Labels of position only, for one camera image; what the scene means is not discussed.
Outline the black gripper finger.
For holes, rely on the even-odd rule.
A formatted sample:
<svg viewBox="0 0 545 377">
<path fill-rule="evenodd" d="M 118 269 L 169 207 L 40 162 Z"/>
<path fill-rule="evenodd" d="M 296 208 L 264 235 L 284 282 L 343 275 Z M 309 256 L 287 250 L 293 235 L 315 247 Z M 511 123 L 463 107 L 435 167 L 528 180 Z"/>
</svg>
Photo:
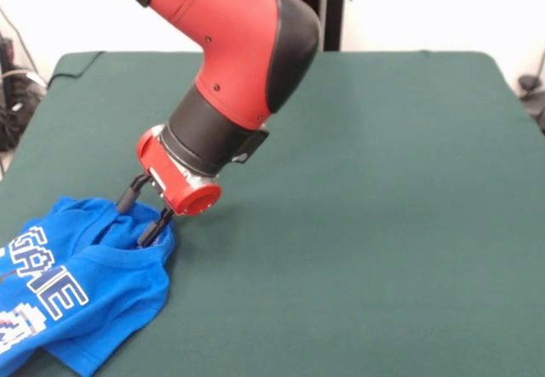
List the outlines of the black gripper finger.
<svg viewBox="0 0 545 377">
<path fill-rule="evenodd" d="M 120 214 L 125 214 L 131 209 L 133 204 L 139 198 L 141 189 L 149 182 L 149 180 L 150 176 L 148 174 L 140 174 L 133 179 L 122 196 L 116 202 L 116 210 Z"/>
<path fill-rule="evenodd" d="M 174 211 L 170 208 L 164 208 L 158 219 L 154 220 L 142 233 L 138 239 L 138 245 L 147 248 L 153 244 L 162 231 L 168 226 L 174 216 Z"/>
</svg>

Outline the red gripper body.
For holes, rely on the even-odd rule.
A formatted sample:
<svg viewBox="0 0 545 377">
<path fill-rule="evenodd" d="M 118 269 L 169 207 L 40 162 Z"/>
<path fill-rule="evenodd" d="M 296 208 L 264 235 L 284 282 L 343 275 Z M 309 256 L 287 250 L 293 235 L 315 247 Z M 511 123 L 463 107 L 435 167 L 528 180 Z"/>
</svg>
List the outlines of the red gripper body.
<svg viewBox="0 0 545 377">
<path fill-rule="evenodd" d="M 164 124 L 153 126 L 141 136 L 137 157 L 165 205 L 176 215 L 201 214 L 220 199 L 222 189 L 215 178 L 191 172 L 168 154 L 160 139 L 164 127 Z"/>
</svg>

